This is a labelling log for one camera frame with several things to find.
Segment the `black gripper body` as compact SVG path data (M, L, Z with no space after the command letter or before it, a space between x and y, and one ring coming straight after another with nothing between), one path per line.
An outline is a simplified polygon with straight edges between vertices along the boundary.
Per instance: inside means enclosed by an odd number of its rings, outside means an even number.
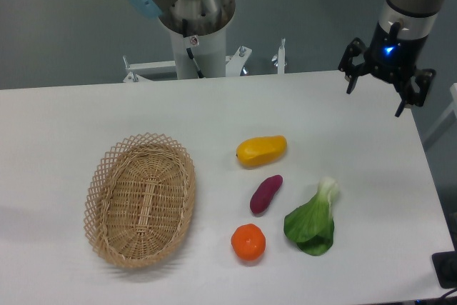
M405 85L415 73L417 59L427 38L391 39L389 33L377 24L364 53L365 72L388 84Z

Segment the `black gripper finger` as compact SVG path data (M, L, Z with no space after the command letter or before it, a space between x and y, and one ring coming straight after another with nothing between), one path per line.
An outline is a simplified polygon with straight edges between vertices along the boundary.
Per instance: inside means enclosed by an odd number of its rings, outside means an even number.
M415 69L412 76L406 78L401 76L394 84L401 98L395 117L399 117L405 108L423 107L435 77L435 69Z
M338 70L345 74L345 80L348 82L348 87L346 89L347 94L351 94L355 89L360 76L365 76L370 73L370 66L365 60L365 53L367 50L368 49L362 40L356 37L346 47L343 53L338 65ZM353 60L360 56L362 57L362 62L360 64L354 64Z

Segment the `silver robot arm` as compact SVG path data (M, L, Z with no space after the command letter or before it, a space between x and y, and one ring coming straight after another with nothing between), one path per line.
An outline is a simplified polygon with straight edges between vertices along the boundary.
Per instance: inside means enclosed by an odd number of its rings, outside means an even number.
M371 43L355 38L338 65L348 81L346 92L367 74L393 85L400 96L395 115L405 108L422 107L434 69L420 69L417 61L445 0L385 0Z

